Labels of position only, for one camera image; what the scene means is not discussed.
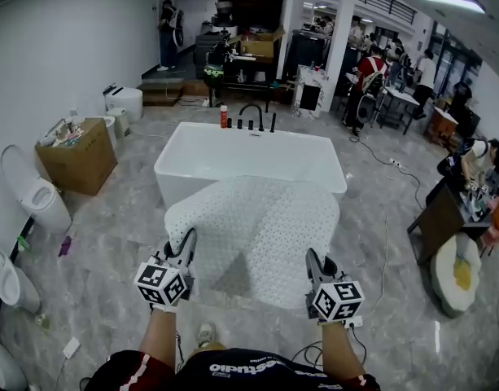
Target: white sneaker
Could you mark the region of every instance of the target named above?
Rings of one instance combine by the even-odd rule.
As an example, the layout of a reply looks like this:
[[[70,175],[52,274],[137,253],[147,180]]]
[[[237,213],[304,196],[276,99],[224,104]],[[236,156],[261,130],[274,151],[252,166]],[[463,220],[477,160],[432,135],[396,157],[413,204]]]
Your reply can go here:
[[[199,347],[203,348],[209,345],[215,340],[216,335],[217,332],[213,323],[202,323],[198,337]]]

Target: column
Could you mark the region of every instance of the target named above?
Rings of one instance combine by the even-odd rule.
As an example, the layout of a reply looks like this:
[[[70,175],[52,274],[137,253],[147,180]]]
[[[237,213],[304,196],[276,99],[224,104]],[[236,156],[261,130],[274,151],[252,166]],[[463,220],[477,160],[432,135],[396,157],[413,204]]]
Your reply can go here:
[[[326,97],[323,100],[322,111],[324,112],[328,112],[332,104],[336,82],[338,81],[345,48],[347,47],[348,31],[350,30],[352,16],[354,15],[355,4],[356,0],[339,0],[335,29],[332,33],[332,43],[330,44],[329,58],[326,66],[326,72],[333,84],[333,89],[330,92],[330,97]]]
[[[282,26],[285,30],[285,34],[280,42],[280,55],[278,56],[278,69],[276,71],[276,78],[279,80],[282,78],[283,65],[285,63],[285,54],[287,50],[287,41],[291,34],[291,15],[294,0],[283,0],[282,2]]]

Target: red bottle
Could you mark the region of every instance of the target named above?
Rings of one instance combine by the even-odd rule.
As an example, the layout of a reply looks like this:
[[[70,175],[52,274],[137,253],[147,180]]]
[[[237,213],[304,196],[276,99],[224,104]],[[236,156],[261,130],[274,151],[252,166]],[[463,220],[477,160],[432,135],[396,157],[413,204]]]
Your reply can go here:
[[[220,107],[220,127],[225,129],[227,127],[227,106],[222,105]]]

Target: marble floor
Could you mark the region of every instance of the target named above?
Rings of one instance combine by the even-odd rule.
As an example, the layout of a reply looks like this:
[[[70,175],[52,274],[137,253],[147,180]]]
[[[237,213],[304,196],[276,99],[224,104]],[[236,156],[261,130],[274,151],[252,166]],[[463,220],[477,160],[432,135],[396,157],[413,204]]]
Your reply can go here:
[[[29,236],[32,251],[21,253],[17,265],[37,287],[50,326],[39,326],[23,310],[3,307],[0,342],[30,383],[42,390],[54,389],[63,365],[61,351],[72,336],[81,347],[64,364],[58,390],[78,389],[80,378],[91,376],[109,354],[138,347],[149,309],[132,278],[139,262],[167,239],[153,165],[180,121],[219,121],[217,109],[193,104],[146,108],[144,117],[132,125],[133,133],[119,141],[118,165],[99,194],[65,195],[73,215],[68,232],[72,247],[66,257],[58,257],[63,235],[49,235],[37,226]],[[237,112],[243,102],[228,104]],[[330,138],[338,153],[348,191],[340,202],[333,253],[360,280],[367,297],[362,311],[366,321],[356,330],[368,349],[366,370],[387,390],[488,389],[499,376],[499,249],[483,259],[471,310],[460,318],[447,318],[425,288],[426,273],[416,265],[406,234],[419,212],[415,180],[381,165],[366,147],[350,142],[350,133],[333,112],[312,121],[292,117],[286,106],[272,104],[269,111],[278,113],[277,130]],[[256,119],[256,112],[246,111],[245,120],[247,114]],[[266,129],[270,118],[265,115]],[[438,180],[436,164],[444,155],[422,137],[423,126],[416,123],[406,136],[399,130],[366,126],[361,135],[379,158],[395,158],[419,178],[421,203]],[[371,313],[381,296],[386,244],[384,295]],[[247,303],[219,310],[182,302],[177,329],[185,356],[206,319],[217,324],[228,347],[266,349],[288,358],[320,336],[315,323],[280,310],[255,310]],[[437,323],[440,349],[436,348]],[[360,346],[352,343],[362,358]]]

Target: freestanding bathtub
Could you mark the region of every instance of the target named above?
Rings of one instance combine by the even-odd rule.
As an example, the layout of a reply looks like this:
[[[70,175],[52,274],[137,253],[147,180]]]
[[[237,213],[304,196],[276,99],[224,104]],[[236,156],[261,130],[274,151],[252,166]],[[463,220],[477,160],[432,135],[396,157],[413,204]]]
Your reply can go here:
[[[316,182],[337,200],[347,190],[328,138],[181,122],[155,163],[166,209],[223,178],[253,175]]]

